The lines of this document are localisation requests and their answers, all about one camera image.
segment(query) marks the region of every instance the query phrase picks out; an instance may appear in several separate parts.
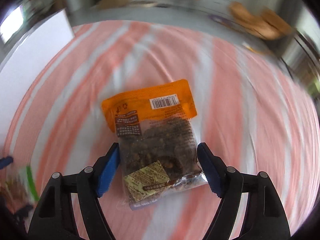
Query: gray floor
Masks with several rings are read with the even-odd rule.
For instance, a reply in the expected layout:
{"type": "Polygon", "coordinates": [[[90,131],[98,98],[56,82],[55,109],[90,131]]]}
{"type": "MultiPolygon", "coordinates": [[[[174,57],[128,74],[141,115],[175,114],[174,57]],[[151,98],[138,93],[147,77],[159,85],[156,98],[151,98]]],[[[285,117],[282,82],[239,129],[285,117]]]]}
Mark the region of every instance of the gray floor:
{"type": "MultiPolygon", "coordinates": [[[[214,22],[208,18],[208,14],[206,13],[190,11],[185,8],[124,7],[108,10],[97,10],[95,8],[91,8],[76,11],[69,17],[69,21],[72,26],[105,20],[134,20],[174,25],[208,33],[240,46],[242,46],[243,42],[246,42],[255,50],[265,51],[267,49],[266,45],[260,39],[247,33],[233,31],[217,22],[214,22]]],[[[283,68],[275,57],[268,55],[265,56],[265,58],[287,74],[287,70],[283,68]]]]}

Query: brown cardboard box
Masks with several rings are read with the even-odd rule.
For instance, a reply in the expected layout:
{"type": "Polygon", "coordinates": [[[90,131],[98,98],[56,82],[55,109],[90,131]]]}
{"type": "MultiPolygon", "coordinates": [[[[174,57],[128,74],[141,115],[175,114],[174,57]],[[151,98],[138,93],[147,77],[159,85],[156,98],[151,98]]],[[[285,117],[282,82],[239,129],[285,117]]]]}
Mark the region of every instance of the brown cardboard box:
{"type": "Polygon", "coordinates": [[[126,6],[131,0],[101,0],[97,4],[99,10],[126,6]]]}

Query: dark brown food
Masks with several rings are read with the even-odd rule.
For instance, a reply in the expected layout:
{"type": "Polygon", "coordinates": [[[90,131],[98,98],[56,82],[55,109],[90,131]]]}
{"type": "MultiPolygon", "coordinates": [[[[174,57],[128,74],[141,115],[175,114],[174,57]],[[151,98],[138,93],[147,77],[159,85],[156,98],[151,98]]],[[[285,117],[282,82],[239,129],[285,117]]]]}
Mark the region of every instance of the dark brown food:
{"type": "Polygon", "coordinates": [[[119,138],[124,176],[160,161],[170,180],[199,174],[196,147],[188,120],[156,122],[142,136],[119,138]]]}

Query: green strip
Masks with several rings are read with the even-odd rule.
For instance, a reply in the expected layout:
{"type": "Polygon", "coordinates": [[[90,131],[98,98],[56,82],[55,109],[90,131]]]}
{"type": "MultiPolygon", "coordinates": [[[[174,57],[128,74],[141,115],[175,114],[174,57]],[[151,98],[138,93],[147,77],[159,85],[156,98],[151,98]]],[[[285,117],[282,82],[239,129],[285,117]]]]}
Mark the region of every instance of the green strip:
{"type": "Polygon", "coordinates": [[[27,178],[28,178],[30,192],[33,195],[33,198],[35,199],[35,201],[39,201],[39,196],[37,194],[36,186],[32,178],[32,171],[30,166],[27,166],[27,178]]]}

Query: white barcode label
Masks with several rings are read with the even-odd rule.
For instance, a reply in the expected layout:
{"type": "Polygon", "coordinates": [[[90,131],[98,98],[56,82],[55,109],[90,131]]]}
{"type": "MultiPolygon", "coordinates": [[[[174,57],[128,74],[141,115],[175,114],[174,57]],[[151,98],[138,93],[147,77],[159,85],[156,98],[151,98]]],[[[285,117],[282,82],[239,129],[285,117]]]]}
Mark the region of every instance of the white barcode label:
{"type": "Polygon", "coordinates": [[[180,104],[177,94],[150,99],[152,109],[159,109],[180,104]]]}

